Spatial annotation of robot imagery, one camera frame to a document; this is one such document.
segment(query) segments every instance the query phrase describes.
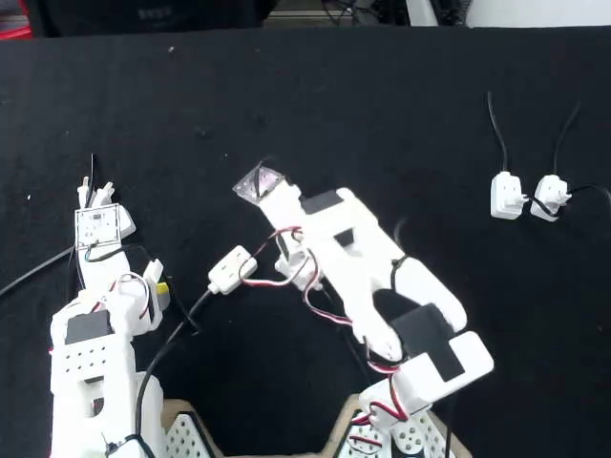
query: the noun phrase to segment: mounting plate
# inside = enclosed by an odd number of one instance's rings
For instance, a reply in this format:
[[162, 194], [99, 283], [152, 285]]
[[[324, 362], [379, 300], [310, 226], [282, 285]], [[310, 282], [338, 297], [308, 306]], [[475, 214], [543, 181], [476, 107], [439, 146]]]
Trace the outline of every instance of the mounting plate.
[[[357, 418], [362, 412], [355, 412], [352, 418]], [[368, 443], [350, 439], [358, 436], [373, 439], [382, 444], [381, 447], [369, 446]], [[395, 453], [410, 458], [444, 458], [446, 438], [426, 411], [416, 413], [407, 422], [399, 422], [390, 430], [390, 435], [382, 434], [371, 426], [350, 427], [344, 436], [344, 443], [336, 458], [390, 458], [393, 445]], [[455, 458], [450, 450], [450, 457]]]
[[165, 441], [168, 458], [214, 458], [191, 412], [179, 413]]
[[77, 250], [120, 243], [120, 229], [118, 203], [74, 211]]

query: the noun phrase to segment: wire connector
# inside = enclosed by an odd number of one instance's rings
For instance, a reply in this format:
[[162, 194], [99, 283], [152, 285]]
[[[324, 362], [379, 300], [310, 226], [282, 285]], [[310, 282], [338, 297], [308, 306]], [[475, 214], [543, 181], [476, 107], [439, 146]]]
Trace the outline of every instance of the wire connector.
[[547, 207], [549, 213], [545, 212], [540, 205], [533, 202], [531, 214], [554, 222], [558, 219], [558, 210], [561, 206], [566, 205], [571, 195], [568, 194], [566, 181], [560, 179], [557, 175], [546, 175], [537, 185], [535, 198]]
[[257, 260], [243, 246], [238, 245], [208, 273], [210, 280], [208, 289], [213, 294], [227, 295], [255, 270], [257, 270]]
[[527, 201], [518, 177], [503, 171], [493, 178], [490, 187], [490, 215], [493, 218], [516, 219]]
[[101, 205], [108, 205], [109, 203], [112, 203], [111, 197], [114, 193], [115, 188], [113, 187], [113, 183], [109, 181], [103, 188], [98, 189], [95, 193], [92, 207], [99, 207]]

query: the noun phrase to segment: table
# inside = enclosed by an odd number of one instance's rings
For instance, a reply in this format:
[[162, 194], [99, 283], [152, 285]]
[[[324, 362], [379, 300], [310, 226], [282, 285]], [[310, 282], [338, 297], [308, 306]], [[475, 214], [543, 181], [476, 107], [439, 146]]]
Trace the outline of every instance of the table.
[[[231, 192], [264, 156], [316, 195], [347, 186], [462, 300], [495, 357], [458, 399], [474, 456], [604, 456], [611, 244], [604, 200], [583, 195], [559, 222], [491, 219], [500, 167], [485, 92], [512, 171], [533, 193], [579, 98], [559, 173], [611, 185], [611, 30], [256, 30], [0, 44], [0, 283], [73, 239], [75, 188], [116, 184], [186, 302], [263, 216]], [[273, 253], [263, 257], [271, 273]], [[64, 301], [57, 265], [0, 301], [0, 446], [49, 450], [49, 324]], [[137, 339], [144, 366], [179, 319]], [[242, 288], [201, 315], [203, 334], [159, 369], [223, 452], [323, 447], [367, 382], [346, 336], [297, 293]], [[443, 420], [443, 409], [439, 412]]]

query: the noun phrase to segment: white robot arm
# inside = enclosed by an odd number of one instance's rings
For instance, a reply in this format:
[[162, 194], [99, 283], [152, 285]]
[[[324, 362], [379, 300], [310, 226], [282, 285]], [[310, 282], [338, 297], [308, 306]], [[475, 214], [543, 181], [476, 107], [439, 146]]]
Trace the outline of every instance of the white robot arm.
[[[361, 395], [372, 425], [396, 423], [371, 409], [372, 402], [392, 401], [390, 393], [397, 398], [395, 405], [411, 415], [493, 369], [492, 357], [474, 332], [457, 335], [467, 324], [459, 300], [422, 262], [403, 253], [350, 190], [304, 199], [296, 185], [259, 165], [234, 191], [258, 205], [277, 230], [299, 228], [297, 237], [297, 230], [279, 235], [276, 269], [305, 292], [320, 287], [324, 276], [344, 303], [345, 323], [354, 337], [384, 360], [369, 363], [392, 378]], [[421, 307], [387, 323], [374, 305], [374, 293], [382, 289]]]
[[[75, 252], [85, 284], [51, 324], [52, 457], [104, 457], [107, 444], [121, 444], [134, 433], [142, 374], [136, 373], [131, 341], [156, 329], [169, 303], [166, 285], [158, 283], [159, 260], [138, 275], [120, 251], [121, 239], [136, 227], [122, 206], [110, 202], [112, 193], [109, 183], [97, 190], [89, 207], [81, 199], [83, 208], [74, 214]], [[152, 377], [144, 395], [141, 436], [157, 457], [165, 456], [162, 402]], [[145, 455], [131, 441], [113, 456]]]

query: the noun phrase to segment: power plug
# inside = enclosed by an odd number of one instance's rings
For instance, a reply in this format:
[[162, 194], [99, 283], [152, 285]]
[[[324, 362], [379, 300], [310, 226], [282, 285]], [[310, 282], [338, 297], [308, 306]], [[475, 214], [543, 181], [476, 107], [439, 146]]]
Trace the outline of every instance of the power plug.
[[227, 295], [255, 270], [257, 270], [257, 260], [243, 246], [238, 245], [208, 273], [210, 280], [208, 289], [213, 294], [221, 292]]
[[566, 205], [571, 195], [568, 194], [566, 181], [560, 179], [557, 175], [546, 175], [537, 185], [535, 198], [545, 205], [553, 215], [545, 213], [536, 202], [533, 202], [531, 205], [531, 214], [554, 222], [558, 219], [558, 216], [555, 216], [558, 210], [561, 206]]
[[518, 177], [503, 171], [493, 178], [490, 187], [490, 215], [493, 218], [516, 219], [527, 201]]

